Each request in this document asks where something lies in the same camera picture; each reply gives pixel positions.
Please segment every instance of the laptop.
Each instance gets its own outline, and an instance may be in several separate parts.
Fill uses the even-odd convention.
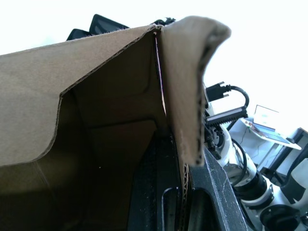
[[[263,135],[271,140],[280,141],[283,143],[290,143],[285,138],[281,137],[276,132],[277,122],[279,121],[279,112],[271,110],[269,108],[257,105],[254,115],[253,125],[257,130],[263,133]]]

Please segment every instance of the cardboard flap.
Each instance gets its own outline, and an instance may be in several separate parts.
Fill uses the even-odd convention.
[[[0,56],[0,166],[51,148],[61,96],[156,26],[82,38]]]
[[[204,164],[204,70],[230,34],[227,26],[198,16],[162,29],[159,45],[168,121],[179,155],[191,166]]]

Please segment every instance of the brown cardboard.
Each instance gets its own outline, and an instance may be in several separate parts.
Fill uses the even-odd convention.
[[[181,166],[203,163],[203,70],[228,35],[189,17],[0,56],[0,230],[81,219],[125,230],[134,169],[156,130],[171,126]]]

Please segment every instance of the laptop screen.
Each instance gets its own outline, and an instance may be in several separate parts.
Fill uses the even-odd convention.
[[[277,127],[278,117],[279,112],[257,105],[254,123],[275,129]]]

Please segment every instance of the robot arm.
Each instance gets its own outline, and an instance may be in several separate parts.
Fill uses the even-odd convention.
[[[240,109],[240,113],[234,109],[214,115],[209,100],[205,113],[206,147],[226,171],[235,196],[251,211],[250,216],[254,216],[251,220],[258,219],[269,231],[307,230],[308,177],[305,172],[308,159],[292,171],[284,186],[271,183],[257,171],[249,155],[230,137],[227,129],[220,125],[228,119],[230,122],[232,118],[245,117],[245,108]]]

